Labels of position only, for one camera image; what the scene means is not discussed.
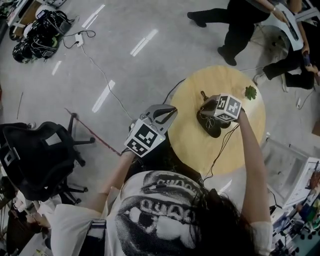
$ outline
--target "wooden tabletop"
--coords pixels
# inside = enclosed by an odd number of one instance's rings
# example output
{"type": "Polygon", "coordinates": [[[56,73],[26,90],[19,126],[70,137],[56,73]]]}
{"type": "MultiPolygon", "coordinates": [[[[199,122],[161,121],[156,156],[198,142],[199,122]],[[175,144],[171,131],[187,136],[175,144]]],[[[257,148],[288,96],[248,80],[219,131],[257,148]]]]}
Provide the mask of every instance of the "wooden tabletop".
{"type": "MultiPolygon", "coordinates": [[[[212,138],[198,123],[196,114],[204,100],[201,95],[231,94],[242,101],[254,134],[260,143],[266,125],[265,105],[261,94],[249,77],[226,66],[210,66],[188,77],[177,89],[171,105],[178,109],[178,115],[168,130],[172,148],[179,159],[201,174],[206,175],[218,156],[225,134],[236,123],[222,129],[219,138],[212,138]],[[253,86],[257,90],[256,99],[248,100],[245,89],[253,86]]],[[[245,163],[241,131],[238,128],[231,136],[224,151],[216,161],[213,174],[226,174],[242,167],[245,163]]]]}

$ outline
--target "small green plant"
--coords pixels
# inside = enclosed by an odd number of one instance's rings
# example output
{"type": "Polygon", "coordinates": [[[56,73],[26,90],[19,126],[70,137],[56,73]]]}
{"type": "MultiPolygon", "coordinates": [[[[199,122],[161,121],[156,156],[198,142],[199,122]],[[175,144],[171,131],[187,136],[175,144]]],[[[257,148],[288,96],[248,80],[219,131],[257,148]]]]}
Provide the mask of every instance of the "small green plant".
{"type": "Polygon", "coordinates": [[[249,86],[245,88],[245,94],[244,94],[250,101],[251,99],[256,99],[257,96],[257,90],[253,86],[249,86]]]}

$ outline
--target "concrete floor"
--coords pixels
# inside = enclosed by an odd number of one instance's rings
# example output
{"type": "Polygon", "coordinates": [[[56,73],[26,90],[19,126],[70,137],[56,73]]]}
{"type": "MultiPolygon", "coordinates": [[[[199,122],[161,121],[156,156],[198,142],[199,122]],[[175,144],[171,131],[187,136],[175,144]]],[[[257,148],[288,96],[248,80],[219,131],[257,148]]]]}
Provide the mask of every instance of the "concrete floor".
{"type": "MultiPolygon", "coordinates": [[[[83,30],[81,25],[101,4],[106,6],[90,26],[96,32],[94,38],[84,36],[84,49],[115,82],[112,91],[123,102],[133,118],[137,118],[152,104],[163,101],[171,88],[193,72],[211,65],[226,65],[217,53],[224,43],[228,29],[226,24],[209,24],[196,27],[186,17],[189,11],[225,8],[225,0],[68,0],[61,8],[68,17],[79,15],[79,21],[69,34],[83,30]],[[135,57],[130,55],[137,43],[153,29],[158,33],[135,57]]],[[[67,37],[72,45],[74,37],[67,37]]],[[[116,151],[124,149],[131,120],[117,100],[109,94],[101,108],[92,108],[106,87],[99,70],[74,46],[60,46],[47,62],[20,64],[12,57],[16,43],[6,35],[0,46],[0,84],[3,90],[3,123],[32,122],[38,125],[52,121],[67,126],[70,115],[76,112],[80,120],[116,151]],[[52,75],[57,63],[61,64],[52,75]],[[21,94],[23,97],[17,120],[21,94]]],[[[275,52],[249,43],[236,60],[240,71],[269,64],[275,52]]],[[[250,77],[259,71],[245,71],[250,77]]],[[[284,144],[320,157],[317,145],[320,138],[311,134],[318,119],[318,94],[313,93],[302,110],[298,110],[298,97],[302,100],[310,93],[291,89],[284,93],[279,77],[260,88],[266,109],[266,130],[271,137],[284,144]]],[[[76,139],[90,136],[80,123],[75,129],[76,139]]],[[[101,142],[78,147],[87,165],[75,168],[70,180],[89,188],[81,197],[84,201],[97,191],[102,180],[111,174],[118,156],[101,142]]],[[[241,208],[246,183],[245,170],[239,169],[228,175],[214,176],[207,182],[209,188],[224,192],[241,208]]]]}

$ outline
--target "hand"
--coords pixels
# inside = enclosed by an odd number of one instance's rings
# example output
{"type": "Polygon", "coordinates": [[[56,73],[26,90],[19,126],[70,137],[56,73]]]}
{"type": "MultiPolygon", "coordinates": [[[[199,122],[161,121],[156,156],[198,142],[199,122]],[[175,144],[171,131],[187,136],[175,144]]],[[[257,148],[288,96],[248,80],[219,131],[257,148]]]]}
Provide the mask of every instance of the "hand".
{"type": "Polygon", "coordinates": [[[309,66],[304,66],[304,67],[309,72],[312,72],[312,73],[315,73],[315,74],[317,74],[319,72],[319,70],[318,70],[316,65],[313,65],[313,66],[309,65],[309,66]]]}
{"type": "Polygon", "coordinates": [[[289,26],[289,22],[281,10],[276,8],[272,13],[279,21],[284,22],[289,26]]]}
{"type": "Polygon", "coordinates": [[[305,52],[307,52],[308,54],[310,54],[310,48],[309,45],[306,44],[303,46],[302,50],[301,50],[302,54],[304,54],[305,52]]]}
{"type": "Polygon", "coordinates": [[[247,117],[247,114],[246,114],[245,110],[244,110],[243,108],[241,108],[240,114],[239,114],[239,116],[238,116],[238,119],[235,120],[234,122],[240,124],[241,121],[242,121],[244,118],[248,118],[248,117],[247,117]]]}

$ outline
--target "black helmet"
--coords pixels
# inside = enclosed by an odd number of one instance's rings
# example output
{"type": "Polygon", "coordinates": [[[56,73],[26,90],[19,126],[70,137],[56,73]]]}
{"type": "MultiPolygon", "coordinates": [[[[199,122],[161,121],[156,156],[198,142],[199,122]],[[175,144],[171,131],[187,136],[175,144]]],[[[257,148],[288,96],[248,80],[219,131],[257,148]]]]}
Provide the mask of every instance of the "black helmet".
{"type": "Polygon", "coordinates": [[[69,20],[67,15],[60,11],[47,11],[43,17],[43,25],[53,36],[64,35],[71,27],[74,20],[69,20]]]}
{"type": "Polygon", "coordinates": [[[36,35],[31,44],[31,51],[38,59],[50,58],[57,51],[57,49],[58,41],[55,37],[45,37],[41,34],[36,35]]]}
{"type": "Polygon", "coordinates": [[[20,63],[28,63],[33,58],[30,44],[27,41],[18,43],[12,51],[13,58],[20,63]]]}

